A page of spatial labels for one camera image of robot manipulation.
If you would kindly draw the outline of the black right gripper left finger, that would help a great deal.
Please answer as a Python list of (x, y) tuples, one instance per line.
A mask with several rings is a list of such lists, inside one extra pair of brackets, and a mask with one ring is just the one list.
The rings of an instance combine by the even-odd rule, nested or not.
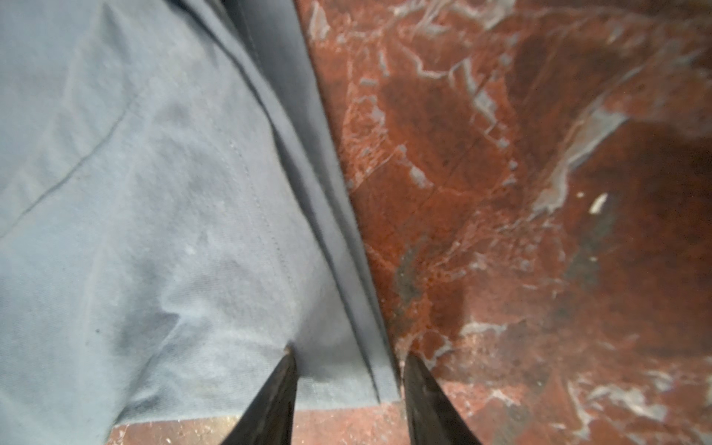
[(296, 354), (286, 349), (222, 445), (289, 445), (299, 381)]

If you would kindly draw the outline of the grey t-shirt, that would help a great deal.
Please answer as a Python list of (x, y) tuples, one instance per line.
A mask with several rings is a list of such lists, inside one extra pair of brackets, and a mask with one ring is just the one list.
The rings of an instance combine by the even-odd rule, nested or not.
[(290, 1), (1, 5), (1, 441), (394, 402)]

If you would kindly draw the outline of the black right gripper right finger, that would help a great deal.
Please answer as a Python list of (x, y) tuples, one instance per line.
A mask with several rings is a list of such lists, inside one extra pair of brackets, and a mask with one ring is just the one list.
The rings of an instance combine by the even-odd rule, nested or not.
[(403, 368), (404, 399), (412, 444), (482, 445), (422, 359), (409, 353)]

